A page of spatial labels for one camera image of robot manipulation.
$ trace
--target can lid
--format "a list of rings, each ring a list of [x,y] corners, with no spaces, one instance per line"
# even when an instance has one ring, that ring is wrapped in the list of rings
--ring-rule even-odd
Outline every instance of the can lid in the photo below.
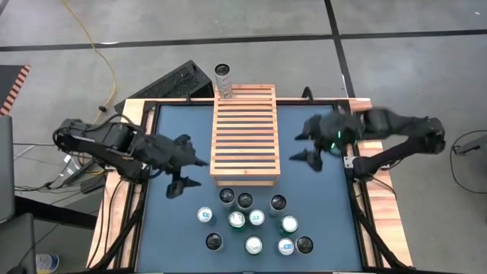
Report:
[[[249,215],[249,220],[252,225],[261,225],[265,218],[264,212],[258,209],[254,209]]]
[[[298,220],[294,216],[287,215],[282,219],[282,228],[287,232],[295,232],[298,229]]]
[[[250,254],[258,254],[262,250],[262,241],[257,236],[251,236],[245,242],[245,248]]]
[[[313,241],[309,237],[300,237],[296,240],[296,247],[304,254],[313,251]]]
[[[215,73],[220,76],[225,76],[230,72],[230,67],[226,64],[220,64],[215,67]]]
[[[241,228],[245,225],[245,216],[241,212],[232,212],[228,216],[228,221],[230,225],[235,228]]]
[[[271,206],[275,210],[283,210],[286,207],[286,198],[282,195],[274,195],[271,198]]]
[[[209,207],[203,206],[198,210],[198,220],[200,222],[208,222],[213,217],[213,212]]]
[[[235,193],[229,188],[224,188],[220,191],[220,201],[224,203],[233,202],[235,199]]]
[[[222,242],[223,240],[218,233],[211,233],[208,235],[208,237],[206,237],[206,246],[210,250],[217,250],[219,247],[221,247]]]
[[[294,251],[294,243],[287,238],[281,239],[278,243],[278,249],[282,255],[291,255]]]
[[[249,193],[242,193],[238,196],[238,205],[244,209],[251,207],[253,203],[252,196]]]

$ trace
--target yellow cable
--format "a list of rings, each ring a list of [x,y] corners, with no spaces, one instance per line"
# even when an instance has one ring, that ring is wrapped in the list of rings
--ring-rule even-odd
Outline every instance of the yellow cable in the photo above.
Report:
[[[111,95],[108,97],[107,101],[105,102],[105,104],[103,105],[104,107],[107,107],[108,104],[110,103],[110,101],[113,99],[113,96],[115,95],[115,92],[116,92],[116,79],[115,79],[115,72],[113,71],[113,68],[112,68],[112,65],[110,64],[110,62],[108,62],[107,58],[105,58],[105,56],[103,56],[103,54],[101,54],[98,49],[96,48],[96,46],[94,45],[94,42],[93,40],[91,39],[91,36],[90,34],[88,33],[88,31],[86,30],[86,27],[84,27],[83,23],[81,22],[81,20],[79,20],[78,16],[76,16],[76,14],[73,12],[73,10],[69,7],[68,3],[66,2],[66,0],[61,0],[61,2],[63,3],[63,5],[68,9],[69,13],[71,13],[71,15],[76,19],[76,21],[78,22],[78,24],[80,25],[80,27],[83,29],[84,31],[84,34],[86,34],[86,37],[90,40],[90,44],[91,44],[91,47],[93,48],[93,50],[95,51],[96,54],[98,54],[104,61],[105,63],[107,64],[108,68],[110,69],[110,72],[112,73],[112,80],[113,80],[113,89],[112,89],[112,93]],[[93,123],[96,123],[98,121],[98,119],[100,119],[100,116],[103,112],[100,110],[98,111],[98,115],[97,117],[94,119]],[[105,170],[101,170],[101,171],[96,171],[96,172],[90,172],[88,171],[89,174],[93,174],[93,175],[101,175],[105,172]]]

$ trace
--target black floor stripe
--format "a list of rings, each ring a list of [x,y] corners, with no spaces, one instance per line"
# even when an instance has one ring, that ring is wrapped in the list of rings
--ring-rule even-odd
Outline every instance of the black floor stripe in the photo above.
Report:
[[[183,40],[155,40],[141,42],[120,42],[120,43],[95,43],[98,49],[115,49],[127,47],[145,46],[186,46],[186,45],[210,45],[225,43],[258,43],[258,42],[287,42],[287,41],[311,41],[330,40],[331,34],[297,34],[297,35],[276,35],[261,37],[222,37],[222,38],[201,38]],[[13,51],[36,51],[36,50],[63,50],[63,49],[91,49],[89,43],[43,45],[43,46],[0,46],[0,52]]]
[[[0,3],[0,16],[2,16],[3,11],[5,10],[5,7],[7,6],[9,0],[3,0],[2,3]]]
[[[340,39],[382,39],[382,38],[410,38],[410,37],[451,37],[464,35],[487,34],[487,30],[439,30],[439,31],[411,31],[396,33],[351,33],[340,34]]]
[[[342,41],[339,38],[338,26],[336,24],[335,13],[333,12],[333,6],[331,0],[324,0],[326,6],[326,12],[328,13],[329,25],[332,28],[333,42],[335,43],[336,55],[338,56],[338,63],[340,71],[342,72],[343,81],[345,82],[345,89],[349,97],[355,97],[355,91],[353,90],[352,77],[349,72],[349,65],[347,65],[347,59],[345,57],[345,51],[343,50]]]

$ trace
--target wooden table frame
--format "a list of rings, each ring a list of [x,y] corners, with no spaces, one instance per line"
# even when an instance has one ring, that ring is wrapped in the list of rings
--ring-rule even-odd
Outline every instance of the wooden table frame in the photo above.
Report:
[[[266,85],[254,85],[254,87],[268,87]],[[145,123],[147,133],[154,133],[158,119],[158,104],[169,105],[212,105],[212,98],[194,98],[191,102],[186,99],[179,98],[164,98],[164,99],[128,99],[123,110],[123,114],[127,116],[135,124]],[[345,111],[351,110],[366,110],[371,108],[371,101],[367,98],[314,98],[309,101],[307,98],[278,98],[278,105],[330,105],[334,104],[341,107]],[[359,142],[358,151],[362,156],[372,156],[382,151],[382,144],[380,141],[366,141]],[[392,186],[390,175],[388,171],[378,171],[375,177],[382,180],[389,186]],[[108,223],[108,214],[98,215],[97,226],[94,230],[94,236],[91,243],[91,249],[88,256],[88,261],[94,255],[93,263],[96,264],[105,253],[105,248],[108,249],[115,241],[120,233],[120,228],[127,222],[130,214],[132,214],[138,202],[141,192],[141,186],[129,185],[127,182],[122,182],[116,193],[113,191],[116,188],[120,178],[116,172],[108,175],[107,184],[104,190],[104,212],[109,211],[110,199],[113,197],[113,206],[111,212],[110,223]],[[358,204],[364,210],[369,219],[373,217],[373,225],[377,233],[381,236],[387,246],[395,253],[397,258],[408,266],[412,265],[409,249],[406,243],[406,237],[403,231],[403,225],[399,215],[396,199],[394,195],[381,185],[374,182],[369,182],[367,185],[359,186],[357,183],[353,184],[354,191],[358,194]],[[115,259],[110,264],[110,268],[120,267],[134,267],[136,265],[136,257],[138,250],[138,242],[140,238],[142,222],[137,224],[132,229],[125,244],[118,252]],[[107,229],[110,227],[110,232],[107,235]],[[361,253],[361,262],[363,266],[382,266],[382,258],[378,255],[371,243],[367,232],[363,227],[356,222],[355,230],[357,232],[358,244]]]

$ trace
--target black can lid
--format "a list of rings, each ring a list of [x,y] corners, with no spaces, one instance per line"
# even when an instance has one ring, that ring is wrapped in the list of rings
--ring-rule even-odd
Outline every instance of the black can lid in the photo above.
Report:
[[[286,207],[286,198],[282,195],[274,195],[271,198],[271,206],[275,210],[283,210]]]
[[[206,238],[206,246],[208,247],[208,249],[211,250],[217,250],[218,248],[220,248],[222,242],[223,240],[221,239],[221,236],[218,233],[211,233]]]
[[[248,209],[252,205],[252,196],[249,193],[242,193],[238,196],[238,205],[244,209]]]
[[[220,191],[220,201],[232,202],[235,199],[235,193],[229,188],[224,188]]]
[[[215,67],[215,73],[220,76],[225,76],[230,72],[230,67],[225,64],[220,64]]]
[[[313,241],[309,237],[300,237],[296,241],[296,247],[304,254],[308,254],[313,251]]]

